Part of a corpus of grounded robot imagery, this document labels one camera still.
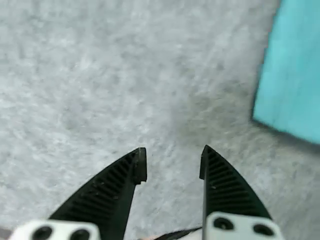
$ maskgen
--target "cyan cloth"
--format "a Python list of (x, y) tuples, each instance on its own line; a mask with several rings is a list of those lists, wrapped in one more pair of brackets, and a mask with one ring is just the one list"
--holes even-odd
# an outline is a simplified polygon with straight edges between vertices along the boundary
[(253, 119), (320, 144), (320, 0), (282, 0)]

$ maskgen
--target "screw hole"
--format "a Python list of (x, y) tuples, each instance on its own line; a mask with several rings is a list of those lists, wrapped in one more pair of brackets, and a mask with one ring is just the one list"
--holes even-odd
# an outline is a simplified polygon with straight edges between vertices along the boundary
[(213, 226), (215, 228), (222, 229), (222, 230), (233, 230), (235, 228), (234, 224), (230, 220), (224, 217), (216, 218), (213, 221)]
[(47, 240), (51, 236), (51, 233), (51, 227), (42, 226), (33, 233), (32, 240)]
[(263, 225), (263, 224), (254, 225), (253, 230), (255, 233), (265, 235), (265, 236), (275, 235), (274, 231), (272, 231), (270, 227)]
[(89, 240), (90, 233), (85, 229), (79, 229), (72, 233), (70, 240)]

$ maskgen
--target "mounting screw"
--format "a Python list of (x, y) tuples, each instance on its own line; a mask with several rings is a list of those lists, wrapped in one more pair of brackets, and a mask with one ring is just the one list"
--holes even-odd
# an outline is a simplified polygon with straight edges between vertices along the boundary
[(90, 233), (85, 229), (79, 229), (72, 233), (70, 240), (89, 240)]
[(222, 230), (233, 230), (235, 228), (234, 224), (230, 220), (224, 217), (216, 218), (213, 221), (213, 226), (215, 228), (222, 229)]
[(33, 233), (32, 240), (47, 240), (51, 236), (51, 233), (51, 227), (42, 226)]
[(253, 230), (255, 233), (265, 235), (265, 236), (275, 235), (274, 231), (272, 231), (270, 227), (263, 225), (263, 224), (254, 225)]

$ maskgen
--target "gray carpet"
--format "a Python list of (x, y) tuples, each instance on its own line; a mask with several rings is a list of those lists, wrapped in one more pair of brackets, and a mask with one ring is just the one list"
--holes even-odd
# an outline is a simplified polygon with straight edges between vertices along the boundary
[(0, 0), (0, 225), (146, 147), (125, 239), (202, 222), (209, 144), (288, 240), (319, 234), (320, 150), (249, 121), (277, 0)]

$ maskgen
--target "ribbed gripper pad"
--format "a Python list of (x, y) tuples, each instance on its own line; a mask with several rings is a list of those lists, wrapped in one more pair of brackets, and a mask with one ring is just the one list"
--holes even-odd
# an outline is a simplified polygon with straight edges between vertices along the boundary
[(96, 224), (103, 239), (119, 214), (125, 228), (135, 185), (146, 180), (146, 149), (137, 148), (89, 180), (50, 219)]
[(201, 156), (200, 178), (205, 181), (205, 216), (213, 212), (225, 212), (271, 219), (244, 178), (226, 159), (207, 145)]

